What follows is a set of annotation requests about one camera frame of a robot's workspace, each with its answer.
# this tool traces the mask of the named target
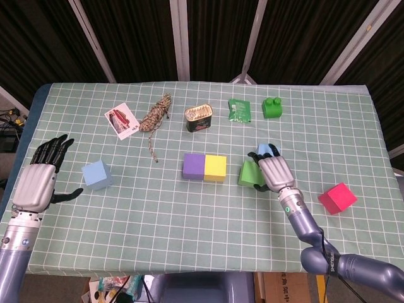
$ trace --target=green lego brick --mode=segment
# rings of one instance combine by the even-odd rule
[[[282,115],[282,100],[280,98],[267,98],[263,102],[264,118],[279,118]]]
[[[254,184],[264,185],[264,177],[255,162],[245,161],[241,167],[239,185],[254,187]]]

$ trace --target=tin can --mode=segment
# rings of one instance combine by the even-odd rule
[[[191,133],[209,128],[212,121],[212,108],[209,104],[192,107],[185,111],[187,130]]]

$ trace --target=rope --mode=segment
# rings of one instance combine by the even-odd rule
[[[169,109],[171,105],[171,95],[166,93],[163,98],[154,105],[146,117],[140,122],[139,130],[140,131],[151,131],[149,136],[149,150],[154,159],[154,161],[158,162],[156,153],[152,147],[152,136],[155,131],[162,125],[164,114],[169,118]]]

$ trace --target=green snack bag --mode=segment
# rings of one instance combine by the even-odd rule
[[[249,123],[251,122],[251,113],[250,113],[250,102],[230,99],[229,100],[229,120],[237,121],[240,123]]]

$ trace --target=light blue block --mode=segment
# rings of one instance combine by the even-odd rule
[[[81,168],[86,185],[94,191],[112,184],[109,167],[102,160]]]
[[[275,145],[279,153],[281,153],[281,149],[279,146]],[[265,153],[269,153],[270,155],[273,156],[273,152],[268,145],[268,143],[260,143],[257,147],[256,154],[258,155],[264,155]]]

